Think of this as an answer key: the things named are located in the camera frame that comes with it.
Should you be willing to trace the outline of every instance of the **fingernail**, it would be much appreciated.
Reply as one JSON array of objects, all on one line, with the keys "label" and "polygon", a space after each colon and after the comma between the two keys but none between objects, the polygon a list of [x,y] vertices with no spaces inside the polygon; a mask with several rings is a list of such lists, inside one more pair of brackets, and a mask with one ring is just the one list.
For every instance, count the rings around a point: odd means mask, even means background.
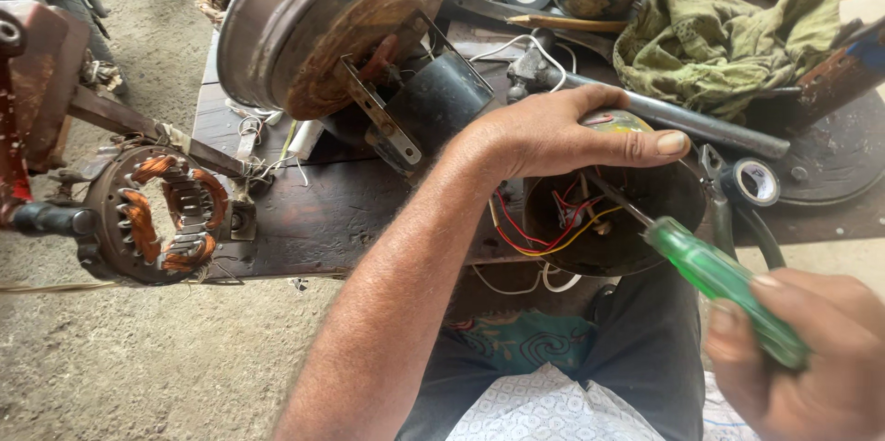
[{"label": "fingernail", "polygon": [[679,154],[685,149],[685,142],[689,139],[685,138],[682,132],[671,132],[658,138],[658,154],[671,156]]},{"label": "fingernail", "polygon": [[780,283],[779,280],[775,279],[772,276],[768,276],[768,275],[755,276],[755,277],[753,277],[753,281],[759,285],[762,285],[765,287],[772,287],[772,288],[778,288],[783,285]]},{"label": "fingernail", "polygon": [[728,334],[735,324],[735,314],[731,308],[714,301],[714,311],[710,312],[710,329],[720,334]]}]

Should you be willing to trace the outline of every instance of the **hairy forearm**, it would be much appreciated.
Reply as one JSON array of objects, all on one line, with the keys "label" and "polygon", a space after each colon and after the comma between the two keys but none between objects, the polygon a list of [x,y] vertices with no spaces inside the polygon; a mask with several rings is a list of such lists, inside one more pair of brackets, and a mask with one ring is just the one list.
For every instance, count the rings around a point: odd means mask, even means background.
[{"label": "hairy forearm", "polygon": [[276,439],[396,434],[482,209],[503,178],[486,156],[456,139],[370,249],[326,316]]}]

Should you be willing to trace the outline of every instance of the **hand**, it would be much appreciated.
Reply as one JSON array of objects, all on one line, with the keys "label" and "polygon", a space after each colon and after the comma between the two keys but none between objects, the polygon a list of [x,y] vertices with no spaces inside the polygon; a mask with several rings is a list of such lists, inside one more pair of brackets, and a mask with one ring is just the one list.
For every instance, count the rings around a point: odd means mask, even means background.
[{"label": "hand", "polygon": [[665,165],[689,152],[689,139],[679,131],[613,134],[578,124],[594,109],[628,105],[623,90],[601,84],[528,96],[478,118],[451,146],[491,157],[489,166],[502,170],[501,180],[562,175],[589,165]]},{"label": "hand", "polygon": [[726,400],[766,441],[875,439],[885,431],[885,305],[854,277],[757,276],[759,302],[812,350],[795,373],[764,359],[749,319],[716,300],[704,346]]}]

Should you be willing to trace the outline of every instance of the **green screwdriver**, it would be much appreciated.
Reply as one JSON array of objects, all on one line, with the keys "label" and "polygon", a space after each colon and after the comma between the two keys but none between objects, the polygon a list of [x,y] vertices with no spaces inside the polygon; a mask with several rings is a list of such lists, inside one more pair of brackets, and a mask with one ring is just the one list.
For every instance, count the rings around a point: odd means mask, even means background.
[{"label": "green screwdriver", "polygon": [[786,322],[766,310],[749,291],[753,273],[715,246],[698,239],[669,216],[653,220],[599,175],[587,174],[606,196],[645,225],[643,238],[664,255],[704,296],[736,302],[747,312],[759,345],[786,367],[800,369],[809,349]]}]

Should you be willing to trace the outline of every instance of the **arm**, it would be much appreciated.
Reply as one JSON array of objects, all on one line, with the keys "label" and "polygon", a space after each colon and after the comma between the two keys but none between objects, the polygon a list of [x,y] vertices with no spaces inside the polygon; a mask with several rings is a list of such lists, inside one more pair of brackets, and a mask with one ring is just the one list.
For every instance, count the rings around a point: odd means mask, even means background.
[{"label": "arm", "polygon": [[473,233],[502,180],[591,164],[662,165],[688,152],[680,132],[602,134],[576,122],[591,109],[626,104],[622,90],[603,86],[532,96],[456,136],[341,289],[275,439],[392,439],[418,395]]}]

